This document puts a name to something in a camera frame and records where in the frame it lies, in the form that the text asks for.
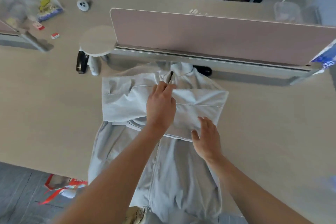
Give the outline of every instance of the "white device with black buttons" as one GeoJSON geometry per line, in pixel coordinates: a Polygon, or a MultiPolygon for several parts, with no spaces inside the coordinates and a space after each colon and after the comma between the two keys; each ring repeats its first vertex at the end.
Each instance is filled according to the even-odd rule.
{"type": "Polygon", "coordinates": [[[90,5],[89,2],[86,0],[78,0],[77,1],[77,6],[80,10],[82,10],[83,12],[86,12],[87,10],[90,9],[90,5]]]}

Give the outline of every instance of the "forearm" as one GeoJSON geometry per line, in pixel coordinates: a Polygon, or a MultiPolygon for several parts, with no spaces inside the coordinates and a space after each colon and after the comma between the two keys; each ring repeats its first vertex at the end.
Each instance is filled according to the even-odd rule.
{"type": "Polygon", "coordinates": [[[249,224],[312,224],[261,188],[224,156],[208,161],[249,224]]]}
{"type": "Polygon", "coordinates": [[[57,224],[121,223],[145,165],[164,131],[145,127],[76,199],[57,224]]]}

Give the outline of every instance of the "red and white small packet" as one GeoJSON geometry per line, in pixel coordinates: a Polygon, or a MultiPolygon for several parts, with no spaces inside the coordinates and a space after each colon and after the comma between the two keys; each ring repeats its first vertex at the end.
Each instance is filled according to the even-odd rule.
{"type": "Polygon", "coordinates": [[[56,38],[58,38],[58,37],[60,37],[60,35],[59,35],[58,33],[53,33],[53,34],[51,35],[51,38],[52,38],[52,39],[56,39],[56,38]]]}
{"type": "Polygon", "coordinates": [[[33,26],[37,28],[38,30],[43,30],[45,28],[45,26],[43,26],[41,23],[37,21],[33,23],[33,26]]]}

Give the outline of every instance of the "beige tabletop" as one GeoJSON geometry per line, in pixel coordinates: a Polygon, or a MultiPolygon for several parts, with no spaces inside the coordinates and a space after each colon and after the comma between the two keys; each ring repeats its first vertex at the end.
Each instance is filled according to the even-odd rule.
{"type": "MultiPolygon", "coordinates": [[[[60,1],[65,13],[44,22],[41,32],[31,27],[33,35],[53,44],[50,52],[0,46],[0,162],[87,179],[102,122],[101,76],[76,72],[79,39],[91,27],[109,25],[112,6],[163,5],[93,0],[92,9],[82,12],[77,0],[60,1]],[[54,32],[60,37],[51,40],[54,32]]],[[[193,2],[173,1],[185,10],[193,2]]],[[[212,5],[214,13],[214,7],[227,4],[202,3],[212,5]]],[[[114,72],[103,65],[102,75],[114,72]]],[[[335,223],[335,196],[326,182],[336,175],[336,93],[330,74],[287,87],[215,80],[229,91],[218,126],[225,155],[307,218],[335,223]]],[[[224,211],[236,211],[226,196],[224,211]]]]}

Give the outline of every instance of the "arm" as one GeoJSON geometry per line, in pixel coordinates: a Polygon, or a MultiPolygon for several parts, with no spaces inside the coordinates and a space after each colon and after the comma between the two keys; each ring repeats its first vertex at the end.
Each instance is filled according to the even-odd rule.
{"type": "Polygon", "coordinates": [[[312,224],[243,174],[221,153],[216,126],[207,117],[199,117],[201,136],[192,131],[196,152],[215,171],[229,190],[249,224],[312,224]]]}
{"type": "Polygon", "coordinates": [[[55,224],[121,223],[145,165],[174,120],[176,85],[160,82],[147,102],[147,124],[55,224]]]}

